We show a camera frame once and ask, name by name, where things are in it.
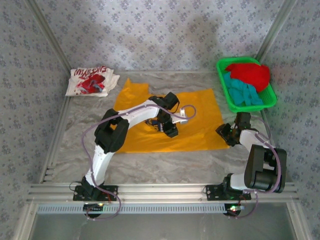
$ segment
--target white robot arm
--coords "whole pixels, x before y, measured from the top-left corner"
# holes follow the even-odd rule
[[[130,110],[139,108],[140,106],[146,106],[150,104],[151,105],[155,104],[155,102],[152,100],[147,100],[144,103],[137,105],[135,107],[118,111],[117,114],[127,113],[127,112],[130,112]],[[153,119],[157,117],[158,114],[159,114],[158,107],[148,106],[148,107],[138,109],[137,111],[134,111],[133,113],[130,113],[128,115],[124,115],[122,116],[122,119],[127,120],[128,130],[129,130],[133,126],[141,122],[144,122],[147,119]],[[185,117],[186,116],[185,110],[182,109],[180,110],[180,114],[176,113],[175,115]],[[188,122],[188,120],[180,119],[175,116],[171,117],[170,121],[173,124],[173,126],[175,126],[176,123],[184,124]],[[109,162],[114,154],[115,154],[115,151],[108,151],[107,153],[105,153],[105,150],[99,143],[95,145],[94,157],[93,157],[93,176],[97,185],[101,185],[105,181],[105,174],[106,174]],[[90,185],[94,186],[94,183],[91,177],[91,170],[87,172],[87,174],[85,175],[85,179]]]
[[[250,113],[238,112],[234,127],[227,123],[217,128],[216,132],[229,146],[241,144],[250,153],[243,173],[229,173],[221,184],[206,186],[208,201],[239,201],[245,195],[245,190],[248,189],[265,192],[272,189],[275,193],[281,193],[284,190],[287,153],[281,148],[272,146],[268,139],[260,136],[256,129],[251,128],[250,119]],[[280,164],[277,164],[273,151]]]
[[[165,97],[152,96],[142,104],[130,109],[121,111],[109,109],[106,111],[102,120],[114,118],[99,124],[94,132],[96,145],[92,160],[93,171],[89,169],[82,178],[81,186],[76,188],[77,195],[86,196],[91,200],[99,198],[101,191],[96,188],[96,185],[103,186],[110,160],[115,152],[122,147],[128,130],[133,126],[147,119],[157,118],[157,121],[161,123],[163,132],[168,137],[177,136],[176,123],[184,124],[188,122],[185,118],[185,110],[181,109],[180,114],[175,113],[175,116],[171,116],[159,108],[171,110],[176,104],[179,104],[177,96],[169,92]]]

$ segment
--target metal bar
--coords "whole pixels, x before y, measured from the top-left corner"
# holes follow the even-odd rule
[[[21,210],[19,220],[16,224],[13,240],[27,240],[29,239],[36,217],[38,204],[26,204]]]
[[[255,55],[255,59],[259,62],[263,62],[266,54],[271,48],[272,44],[276,40],[281,28],[285,24],[292,8],[295,6],[297,0],[284,0],[280,10],[278,11],[275,20],[273,21],[268,33],[266,34],[263,43],[260,46],[259,51]]]
[[[37,214],[84,214],[83,204],[40,204]],[[119,204],[104,205],[99,214],[114,214]],[[124,204],[120,214],[217,214],[226,213],[223,203],[196,204]]]
[[[118,196],[124,203],[212,203],[207,201],[203,192],[207,184],[119,184]],[[259,194],[262,203],[287,203],[298,201],[296,188],[292,182],[288,182],[282,193]],[[30,187],[27,196],[28,202],[36,203],[78,203],[73,201],[73,192],[69,184],[35,184]],[[215,203],[235,203],[236,201],[215,201]]]
[[[47,169],[46,169],[46,172],[45,172],[45,175],[46,175],[46,176],[53,176],[54,173],[55,173],[55,170],[54,170],[54,169],[52,169],[52,168],[47,168]]]
[[[115,70],[114,74],[211,74],[216,73],[216,69],[200,70]]]
[[[43,183],[51,183],[53,179],[53,175],[44,175]]]
[[[67,96],[63,99],[61,112],[60,112],[58,122],[57,122],[57,125],[56,125],[54,133],[53,133],[53,137],[52,137],[52,140],[51,140],[51,143],[49,146],[49,150],[47,152],[47,155],[46,155],[43,167],[42,167],[42,171],[41,171],[40,178],[39,178],[39,183],[43,183],[44,181],[50,180],[49,176],[46,175],[46,172],[49,168],[51,171],[52,170],[54,171],[53,162],[56,159],[57,150],[60,146],[62,137],[64,135],[64,129],[66,129],[70,101],[71,101],[71,98],[67,97]]]
[[[288,208],[288,212],[290,215],[296,238],[298,240],[313,239],[301,203],[288,202],[286,206]]]
[[[266,109],[262,109],[262,110],[260,111],[261,117],[262,117],[263,121],[266,123],[266,125],[270,126],[270,125],[269,125],[269,122],[268,122],[268,119],[267,119],[267,115],[266,115],[266,111],[265,111],[265,110],[268,110],[268,109],[266,108]],[[268,129],[265,129],[265,130],[266,130],[266,132],[267,132],[268,134],[270,134],[270,136],[271,136],[271,138],[270,138],[270,143],[271,143],[271,145],[274,145],[274,144],[275,144],[275,141],[274,141],[272,132],[268,132],[268,131],[269,131]]]

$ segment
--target glass panel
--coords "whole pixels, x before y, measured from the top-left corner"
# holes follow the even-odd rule
[[[261,203],[243,219],[223,214],[120,214],[112,220],[87,221],[82,214],[38,214],[30,239],[294,240],[296,236],[286,204]]]

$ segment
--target marble surface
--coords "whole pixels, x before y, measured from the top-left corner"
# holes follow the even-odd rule
[[[127,78],[134,83],[149,83],[152,94],[191,92],[213,88],[223,121],[230,123],[236,114],[229,111],[219,78],[212,73],[121,73],[117,86],[104,98],[73,97],[67,125],[55,161],[52,181],[80,181],[89,169],[81,146],[81,134],[101,120],[106,110],[114,106],[116,97]],[[263,123],[251,121],[252,127],[266,133]],[[86,146],[93,155],[94,131],[86,137]],[[228,173],[244,171],[249,152],[241,145],[229,149],[115,154],[106,171],[105,182],[126,183],[218,183]]]

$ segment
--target black mounting bracket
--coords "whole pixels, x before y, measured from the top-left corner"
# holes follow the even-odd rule
[[[208,201],[240,201],[251,200],[250,193],[243,193],[241,190],[236,190],[230,187],[230,177],[232,173],[228,174],[223,182],[218,185],[206,185],[205,194]]]
[[[100,185],[99,187],[109,192],[112,192],[115,195],[118,195],[118,186],[116,185]],[[117,201],[117,199],[113,195],[111,194],[108,195],[107,193],[104,193],[101,191],[100,191],[100,194],[98,194],[96,197],[93,198],[93,196],[90,195],[82,185],[78,185],[74,189],[73,201],[115,202]]]

